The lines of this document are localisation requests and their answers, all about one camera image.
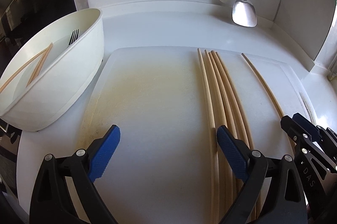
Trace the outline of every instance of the metal spatula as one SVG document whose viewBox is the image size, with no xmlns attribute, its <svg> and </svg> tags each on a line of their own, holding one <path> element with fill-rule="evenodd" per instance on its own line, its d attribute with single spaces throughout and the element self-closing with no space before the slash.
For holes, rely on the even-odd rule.
<svg viewBox="0 0 337 224">
<path fill-rule="evenodd" d="M 256 12 L 249 0 L 236 0 L 233 6 L 234 23 L 244 27 L 254 27 L 257 24 Z"/>
</svg>

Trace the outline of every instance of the blue gripper pad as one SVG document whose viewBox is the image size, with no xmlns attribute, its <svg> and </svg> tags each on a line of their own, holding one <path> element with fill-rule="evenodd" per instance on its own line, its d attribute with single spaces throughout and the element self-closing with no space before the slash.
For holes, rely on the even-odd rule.
<svg viewBox="0 0 337 224">
<path fill-rule="evenodd" d="M 110 132 L 108 131 L 103 137 L 104 140 L 96 153 L 91 157 L 90 170 L 88 177 L 91 182 L 100 178 L 103 175 L 104 170 L 107 167 L 113 153 L 115 152 L 117 145 L 121 139 L 121 132 L 118 126 L 112 126 Z"/>
<path fill-rule="evenodd" d="M 311 135 L 312 142 L 319 142 L 321 140 L 320 131 L 318 128 L 305 117 L 303 117 L 300 113 L 294 114 L 293 120 Z"/>
<path fill-rule="evenodd" d="M 235 145 L 234 139 L 229 136 L 230 132 L 228 130 L 226 132 L 225 129 L 222 126 L 218 128 L 216 133 L 218 144 L 228 160 L 235 177 L 245 183 L 249 177 L 247 161 Z"/>
</svg>

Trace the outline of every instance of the brush handle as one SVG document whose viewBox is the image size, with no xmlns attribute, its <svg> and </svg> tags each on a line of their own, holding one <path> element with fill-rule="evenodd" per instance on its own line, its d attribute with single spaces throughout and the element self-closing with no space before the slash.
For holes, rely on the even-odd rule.
<svg viewBox="0 0 337 224">
<path fill-rule="evenodd" d="M 28 66 L 32 61 L 34 61 L 37 57 L 39 57 L 41 54 L 43 54 L 47 50 L 44 49 L 38 54 L 36 54 L 33 58 L 31 58 L 29 61 L 27 61 L 25 64 L 23 64 L 0 88 L 0 93 L 6 88 L 6 86 L 26 67 Z"/>
</svg>

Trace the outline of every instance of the metal screw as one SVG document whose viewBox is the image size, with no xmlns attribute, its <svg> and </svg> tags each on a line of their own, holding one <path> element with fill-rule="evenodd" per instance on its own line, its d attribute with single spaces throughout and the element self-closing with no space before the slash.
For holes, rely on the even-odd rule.
<svg viewBox="0 0 337 224">
<path fill-rule="evenodd" d="M 291 162 L 291 161 L 293 160 L 293 158 L 292 158 L 290 155 L 285 155 L 285 156 L 284 156 L 284 159 L 285 159 L 286 161 L 289 161 L 289 162 Z"/>
<path fill-rule="evenodd" d="M 84 154 L 85 154 L 85 150 L 83 150 L 83 149 L 79 149 L 76 152 L 76 155 L 79 156 L 79 157 L 83 156 Z"/>
<path fill-rule="evenodd" d="M 258 151 L 258 150 L 253 150 L 252 151 L 252 155 L 255 157 L 255 158 L 259 158 L 261 156 L 261 153 Z"/>
<path fill-rule="evenodd" d="M 46 155 L 46 156 L 44 157 L 44 160 L 49 161 L 49 160 L 51 160 L 52 158 L 53 158 L 53 155 L 52 155 L 52 154 L 48 154 L 48 155 Z"/>
</svg>

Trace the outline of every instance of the hanging utensil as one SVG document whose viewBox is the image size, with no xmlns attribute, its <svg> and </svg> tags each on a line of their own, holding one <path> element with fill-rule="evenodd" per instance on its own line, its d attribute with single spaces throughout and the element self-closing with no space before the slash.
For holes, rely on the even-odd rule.
<svg viewBox="0 0 337 224">
<path fill-rule="evenodd" d="M 70 41 L 69 41 L 69 44 L 68 44 L 68 47 L 70 45 L 72 45 L 76 40 L 77 38 L 79 37 L 79 29 L 76 29 L 72 32 L 71 34 L 71 37 L 70 37 Z"/>
<path fill-rule="evenodd" d="M 234 23 L 244 27 L 254 27 L 257 24 L 256 12 L 249 0 L 236 0 L 233 6 Z"/>
</svg>

